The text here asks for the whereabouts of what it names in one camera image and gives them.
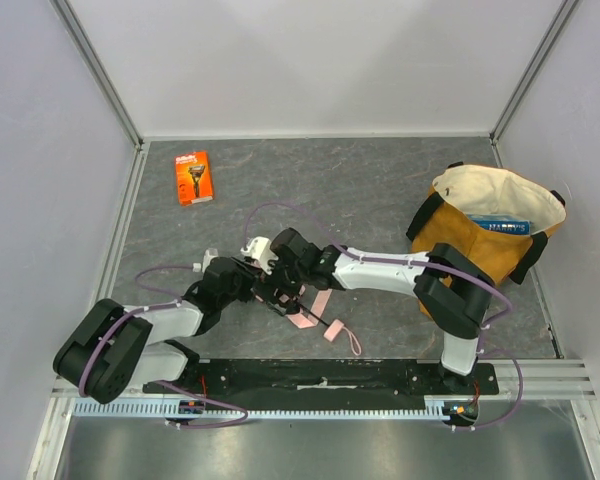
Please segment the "pink folding umbrella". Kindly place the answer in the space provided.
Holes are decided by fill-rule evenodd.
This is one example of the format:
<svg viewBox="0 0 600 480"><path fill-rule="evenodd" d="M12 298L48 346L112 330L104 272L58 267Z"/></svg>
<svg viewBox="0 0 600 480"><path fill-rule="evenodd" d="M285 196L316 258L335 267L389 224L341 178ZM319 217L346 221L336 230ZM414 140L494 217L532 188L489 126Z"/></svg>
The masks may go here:
<svg viewBox="0 0 600 480"><path fill-rule="evenodd" d="M297 304L299 309L297 313L284 313L283 316L298 329L308 329L322 325L325 328L323 338L330 343L333 343L340 334L346 335L349 339L351 352L354 356L359 357L362 355L363 350L357 336L339 319L332 322L326 322L322 319L331 294L332 290L319 291L310 308Z"/></svg>

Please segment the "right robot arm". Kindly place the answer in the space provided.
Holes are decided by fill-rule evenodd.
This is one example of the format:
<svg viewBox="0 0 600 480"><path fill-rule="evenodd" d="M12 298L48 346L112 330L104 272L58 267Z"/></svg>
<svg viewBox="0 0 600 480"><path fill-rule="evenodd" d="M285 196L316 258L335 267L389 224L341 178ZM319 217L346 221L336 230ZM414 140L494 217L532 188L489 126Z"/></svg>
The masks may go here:
<svg viewBox="0 0 600 480"><path fill-rule="evenodd" d="M353 247L320 248L287 228L265 252L268 272L285 286L318 290L379 290L417 299L443 332L440 366L467 377L477 360L493 281L457 249L438 243L428 252L386 254Z"/></svg>

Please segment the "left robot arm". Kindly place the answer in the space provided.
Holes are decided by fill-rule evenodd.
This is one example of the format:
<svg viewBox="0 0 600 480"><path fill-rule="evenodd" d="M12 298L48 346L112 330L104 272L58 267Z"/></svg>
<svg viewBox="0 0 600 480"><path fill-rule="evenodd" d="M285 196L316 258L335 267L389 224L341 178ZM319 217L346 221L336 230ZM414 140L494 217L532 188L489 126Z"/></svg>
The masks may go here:
<svg viewBox="0 0 600 480"><path fill-rule="evenodd" d="M254 261L216 257L183 296L149 306L97 301L53 360L54 372L82 397L108 404L128 385L178 379L197 355L179 344L215 327L235 301L254 299Z"/></svg>

